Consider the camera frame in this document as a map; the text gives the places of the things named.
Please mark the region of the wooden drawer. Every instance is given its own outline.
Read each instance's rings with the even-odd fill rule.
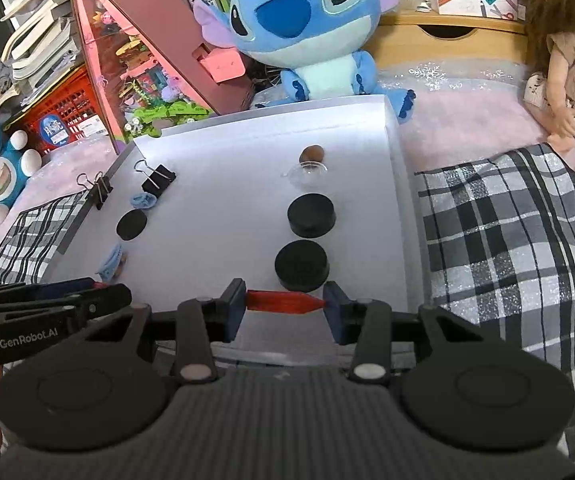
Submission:
[[[365,45],[379,68],[432,59],[503,59],[525,63],[521,23],[435,12],[390,13]]]

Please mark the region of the black round disc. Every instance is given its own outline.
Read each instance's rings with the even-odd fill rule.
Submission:
[[[312,292],[327,280],[330,264],[319,244],[297,240],[279,251],[274,260],[274,270],[287,290]]]
[[[15,442],[72,452],[111,446],[143,431],[164,410],[164,383],[119,344],[87,342],[37,355],[0,383],[0,423]]]
[[[117,224],[117,235],[122,240],[128,241],[136,238],[148,224],[148,217],[141,209],[128,211],[121,217]]]
[[[334,227],[334,205],[319,193],[301,195],[287,210],[290,229],[301,238],[318,238]]]
[[[559,438],[575,396],[553,366],[486,341],[440,346],[403,377],[401,400],[420,427],[450,446],[516,452]]]

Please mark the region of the red basket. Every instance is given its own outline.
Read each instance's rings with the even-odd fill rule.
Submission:
[[[100,110],[87,70],[83,65],[33,105],[24,115],[8,124],[6,130],[9,132],[25,131],[28,134],[28,146],[44,155],[56,150],[58,146],[41,137],[39,122],[43,117],[49,114],[58,116],[68,130],[68,142],[72,142],[85,138],[85,134],[77,127],[77,124],[99,115]]]

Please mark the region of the black hockey puck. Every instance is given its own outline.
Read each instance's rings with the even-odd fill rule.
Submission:
[[[301,238],[318,238],[334,227],[334,204],[319,193],[301,195],[287,210],[290,229]]]
[[[128,211],[121,217],[117,224],[117,235],[122,240],[128,241],[136,238],[148,224],[148,217],[141,209]]]
[[[287,244],[274,260],[281,285],[295,292],[312,292],[325,283],[330,264],[323,248],[311,240]]]

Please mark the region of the drawer handle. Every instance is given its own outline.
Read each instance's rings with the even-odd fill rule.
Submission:
[[[458,27],[454,25],[418,25],[427,34],[437,40],[460,40],[472,34],[474,27]]]

